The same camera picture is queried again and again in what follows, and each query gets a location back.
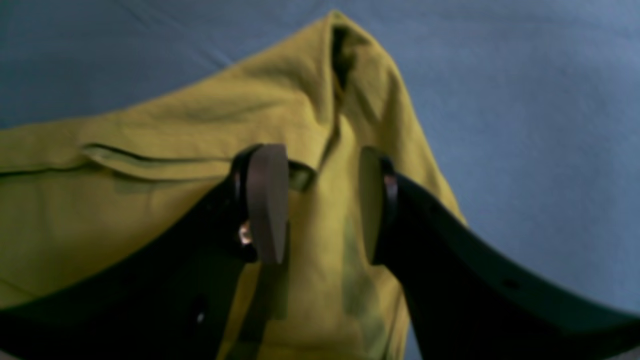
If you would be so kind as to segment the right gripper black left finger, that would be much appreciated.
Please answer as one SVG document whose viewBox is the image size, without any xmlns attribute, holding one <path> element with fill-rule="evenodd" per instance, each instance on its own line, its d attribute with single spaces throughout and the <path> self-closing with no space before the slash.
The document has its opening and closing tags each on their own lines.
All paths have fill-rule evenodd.
<svg viewBox="0 0 640 360">
<path fill-rule="evenodd" d="M 243 269 L 281 264 L 286 146 L 250 146 L 160 237 L 97 275 L 1 312 L 19 360 L 214 360 Z"/>
</svg>

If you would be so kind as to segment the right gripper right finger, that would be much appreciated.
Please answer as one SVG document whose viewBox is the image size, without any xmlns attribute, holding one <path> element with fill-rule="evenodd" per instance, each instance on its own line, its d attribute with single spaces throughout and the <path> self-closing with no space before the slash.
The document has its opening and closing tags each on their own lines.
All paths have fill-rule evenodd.
<svg viewBox="0 0 640 360">
<path fill-rule="evenodd" d="M 639 317 L 543 280 L 477 237 L 372 146 L 359 153 L 366 257 L 402 286 L 425 360 L 606 360 Z"/>
</svg>

